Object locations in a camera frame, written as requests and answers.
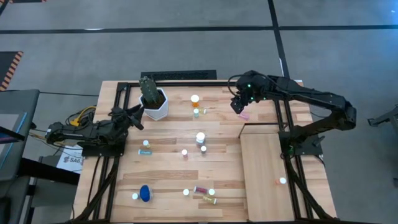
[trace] wooden board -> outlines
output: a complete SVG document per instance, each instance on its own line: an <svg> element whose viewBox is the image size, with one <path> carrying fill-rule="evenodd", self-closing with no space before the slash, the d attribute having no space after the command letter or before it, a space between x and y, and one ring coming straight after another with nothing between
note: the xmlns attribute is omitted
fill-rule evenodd
<svg viewBox="0 0 398 224"><path fill-rule="evenodd" d="M108 113L113 107L118 82L103 82L95 114L96 121L109 119ZM153 121L144 115L142 123L145 130L129 130L126 152L119 165L111 222L246 221L248 206L238 136L244 123L277 122L274 102L262 101L246 107L244 112L249 114L250 119L245 121L231 109L231 93L226 87L166 87L164 90L170 101L169 115L161 121ZM138 104L140 94L138 88L132 89L129 106ZM200 106L208 109L206 115L197 119L192 116L190 96L193 94L199 95ZM119 106L123 105L123 98L124 93ZM306 104L298 103L293 106L293 113L309 113ZM268 128L262 130L265 129L267 133L278 131ZM199 131L207 135L206 157L199 154L195 145L195 135ZM250 129L250 132L262 131ZM153 150L151 156L137 154L144 139L150 141ZM189 151L187 161L179 156L182 149ZM76 214L81 213L86 206L96 159L87 158L84 162L75 197ZM101 166L102 160L97 168L91 197L98 188ZM150 204L131 200L131 194L142 184L149 184L154 189L154 200ZM205 203L199 195L182 196L184 188L192 190L195 185L214 187L219 198L218 205ZM104 217L107 195L108 192L102 199L100 218ZM328 204L332 201L331 197L326 197L325 200Z"/></svg>
<svg viewBox="0 0 398 224"><path fill-rule="evenodd" d="M289 186L275 182L287 179L278 134L242 134L241 145L249 220L293 221Z"/></svg>

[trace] wooden table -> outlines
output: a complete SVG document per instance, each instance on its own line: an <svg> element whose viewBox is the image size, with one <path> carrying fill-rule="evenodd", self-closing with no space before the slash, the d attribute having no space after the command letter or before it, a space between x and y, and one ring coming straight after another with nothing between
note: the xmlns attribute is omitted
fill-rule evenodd
<svg viewBox="0 0 398 224"><path fill-rule="evenodd" d="M113 107L117 83L103 82L95 113L96 121L109 119L107 114ZM250 115L250 120L245 121L231 109L229 104L232 96L227 87L163 89L169 98L169 115L160 121L153 121L144 115L142 123L145 129L129 130L125 153L120 158L111 222L245 222L249 218L248 201L241 140L238 137L241 131L244 134L275 136L279 130L276 125L244 127L245 123L276 123L274 102L262 101L247 106L244 112ZM200 106L207 109L207 114L201 114L199 118L193 117L190 96L194 94L200 96ZM139 88L132 88L129 106L138 104L140 95ZM312 122L308 105L297 101L290 105L295 124ZM206 134L208 152L205 156L195 144L198 132ZM151 156L138 155L145 139L151 144ZM182 149L188 150L187 160L180 153ZM308 189L326 212L335 216L323 166L313 156L302 156L302 159ZM96 157L91 157L84 162L74 203L76 214L86 206L96 160ZM97 191L101 165L102 161L99 162L91 196ZM132 193L138 192L144 184L153 189L153 200L149 203L132 200ZM203 201L200 194L194 194L192 190L196 185L215 189L217 205ZM188 197L183 195L183 189L190 189ZM100 218L104 217L107 194L103 196ZM299 197L302 215L305 216L302 196L299 194ZM291 208L290 200L284 200L283 206ZM270 218L293 219L291 215Z"/></svg>

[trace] concrete floor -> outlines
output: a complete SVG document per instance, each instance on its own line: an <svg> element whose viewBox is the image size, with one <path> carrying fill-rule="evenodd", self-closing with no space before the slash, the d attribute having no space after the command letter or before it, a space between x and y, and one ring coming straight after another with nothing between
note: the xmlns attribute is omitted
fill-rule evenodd
<svg viewBox="0 0 398 224"><path fill-rule="evenodd" d="M274 3L280 26L398 24L393 0ZM0 17L0 30L271 24L263 0L49 0L9 4ZM291 78L343 95L358 110L356 129L330 131L322 142L338 216L396 223L397 136L388 124L369 127L366 118L398 103L398 30L282 31L281 36ZM136 80L141 72L162 70L217 69L219 78L250 69L282 75L273 31L13 34L0 35L0 43L0 51L24 52L10 89L95 95L103 80ZM96 100L41 95L34 122L46 129ZM53 153L31 139L25 150L31 159ZM62 222L69 214L68 205L43 208L34 223Z"/></svg>

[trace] yellow cable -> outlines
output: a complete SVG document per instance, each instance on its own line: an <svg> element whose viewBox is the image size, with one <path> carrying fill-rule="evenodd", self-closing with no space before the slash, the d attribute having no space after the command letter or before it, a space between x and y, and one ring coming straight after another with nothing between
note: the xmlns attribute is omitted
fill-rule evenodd
<svg viewBox="0 0 398 224"><path fill-rule="evenodd" d="M81 116L83 116L83 114L84 114L88 109L95 109L95 108L96 108L95 106L89 106L89 107L85 108L85 109L79 114L79 116L78 116L77 118L73 119L73 121L70 122L70 124L73 125L73 126L76 126L76 127L79 126L79 125L80 125Z"/></svg>

